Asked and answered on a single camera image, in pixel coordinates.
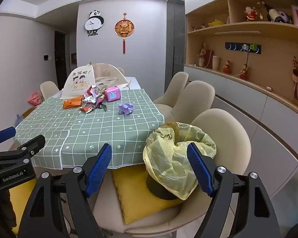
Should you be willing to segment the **yellow seat cushion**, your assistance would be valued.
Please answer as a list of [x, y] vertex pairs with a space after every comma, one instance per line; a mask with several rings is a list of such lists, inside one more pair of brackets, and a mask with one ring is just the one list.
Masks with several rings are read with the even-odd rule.
[[112, 175], [127, 225], [183, 203], [179, 198], [164, 200], [153, 195], [146, 186], [148, 172], [144, 164], [115, 169]]

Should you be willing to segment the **yellow plastic trash bag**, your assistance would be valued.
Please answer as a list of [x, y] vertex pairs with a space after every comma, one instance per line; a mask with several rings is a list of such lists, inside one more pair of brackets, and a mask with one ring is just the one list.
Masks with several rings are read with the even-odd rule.
[[197, 179], [187, 157], [194, 143], [202, 155], [214, 158], [216, 143], [199, 127], [169, 122], [147, 138], [142, 157], [148, 174], [166, 190], [186, 200], [197, 187]]

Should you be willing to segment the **middle beige chair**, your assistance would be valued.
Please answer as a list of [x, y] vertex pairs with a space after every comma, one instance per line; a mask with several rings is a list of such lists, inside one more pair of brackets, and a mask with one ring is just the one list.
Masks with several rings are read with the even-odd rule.
[[191, 124], [202, 112], [209, 110], [215, 97], [215, 89], [212, 85], [203, 81], [189, 83], [174, 107], [156, 103], [159, 112], [164, 116], [165, 123], [177, 121]]

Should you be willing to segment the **purple toy carriage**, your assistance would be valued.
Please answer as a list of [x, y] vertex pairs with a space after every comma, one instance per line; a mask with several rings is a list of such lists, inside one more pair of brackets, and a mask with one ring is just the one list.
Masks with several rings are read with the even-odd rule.
[[134, 105], [130, 103], [121, 103], [119, 105], [119, 114], [130, 115], [134, 111]]

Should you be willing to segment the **pink toy box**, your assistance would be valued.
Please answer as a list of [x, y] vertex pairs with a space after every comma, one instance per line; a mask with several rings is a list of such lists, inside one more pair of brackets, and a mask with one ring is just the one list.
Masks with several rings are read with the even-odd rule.
[[113, 102], [121, 99], [120, 88], [117, 86], [112, 86], [104, 90], [105, 100], [107, 102]]

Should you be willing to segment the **red chinese knot ornament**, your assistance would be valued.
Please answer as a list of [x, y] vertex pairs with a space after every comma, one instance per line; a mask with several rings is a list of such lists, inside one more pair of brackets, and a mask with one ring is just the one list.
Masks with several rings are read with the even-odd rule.
[[114, 32], [123, 41], [123, 54], [126, 53], [126, 38], [134, 33], [134, 23], [127, 19], [127, 13], [123, 13], [123, 18], [119, 20], [114, 27]]

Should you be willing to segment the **orange snack wrapper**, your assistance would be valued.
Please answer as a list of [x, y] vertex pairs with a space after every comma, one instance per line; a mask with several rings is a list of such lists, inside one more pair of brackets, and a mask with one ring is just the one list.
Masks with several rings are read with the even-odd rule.
[[69, 109], [72, 107], [80, 107], [82, 105], [83, 96], [78, 96], [71, 99], [66, 99], [63, 103], [64, 109]]

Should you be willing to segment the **silver crumpled wrappers pile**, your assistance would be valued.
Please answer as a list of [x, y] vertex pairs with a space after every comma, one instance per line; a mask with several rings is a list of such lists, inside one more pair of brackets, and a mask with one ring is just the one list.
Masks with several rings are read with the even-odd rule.
[[99, 86], [92, 85], [83, 95], [80, 110], [85, 114], [96, 110], [97, 108], [107, 111], [107, 100], [105, 99], [104, 89]]

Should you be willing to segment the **panda wall clock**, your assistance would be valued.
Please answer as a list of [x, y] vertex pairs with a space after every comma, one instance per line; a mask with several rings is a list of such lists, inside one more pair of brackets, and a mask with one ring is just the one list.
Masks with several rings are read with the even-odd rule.
[[90, 12], [89, 19], [85, 22], [85, 30], [88, 36], [97, 36], [97, 31], [104, 25], [104, 18], [101, 16], [101, 12], [94, 10]]

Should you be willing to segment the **beige mesh food cover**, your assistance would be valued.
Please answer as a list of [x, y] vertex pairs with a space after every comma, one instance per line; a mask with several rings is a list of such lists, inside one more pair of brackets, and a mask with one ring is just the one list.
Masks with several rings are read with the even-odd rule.
[[90, 86], [101, 89], [117, 86], [125, 88], [129, 81], [115, 66], [106, 63], [87, 64], [75, 68], [68, 76], [62, 89], [62, 99], [70, 99], [83, 95]]

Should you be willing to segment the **wooden wall shelf unit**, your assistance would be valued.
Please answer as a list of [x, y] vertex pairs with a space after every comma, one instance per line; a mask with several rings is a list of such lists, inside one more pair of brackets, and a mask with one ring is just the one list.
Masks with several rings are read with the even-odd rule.
[[[293, 0], [263, 0], [289, 12]], [[214, 0], [186, 9], [186, 65], [197, 64], [205, 47], [220, 59], [220, 68], [207, 70], [240, 82], [277, 99], [298, 113], [292, 78], [298, 59], [298, 26], [270, 22], [260, 0]], [[255, 9], [258, 16], [247, 15]]]

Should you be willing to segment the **beige chair far left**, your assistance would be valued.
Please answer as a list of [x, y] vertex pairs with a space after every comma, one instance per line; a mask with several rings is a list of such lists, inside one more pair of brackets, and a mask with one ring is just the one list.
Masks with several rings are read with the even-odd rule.
[[52, 81], [45, 81], [40, 84], [40, 92], [44, 101], [59, 91], [57, 85]]

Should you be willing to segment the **green checkered tablecloth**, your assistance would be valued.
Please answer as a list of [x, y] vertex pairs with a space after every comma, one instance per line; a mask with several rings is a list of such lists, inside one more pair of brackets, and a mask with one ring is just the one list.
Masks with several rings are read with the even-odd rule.
[[[39, 134], [45, 147], [33, 158], [35, 166], [63, 169], [82, 166], [105, 143], [112, 147], [110, 169], [142, 164], [148, 136], [164, 123], [164, 116], [143, 89], [123, 90], [107, 111], [97, 108], [85, 114], [80, 108], [63, 108], [63, 100], [50, 97], [16, 128], [15, 142], [23, 144]], [[130, 115], [119, 114], [119, 105], [130, 103]]]

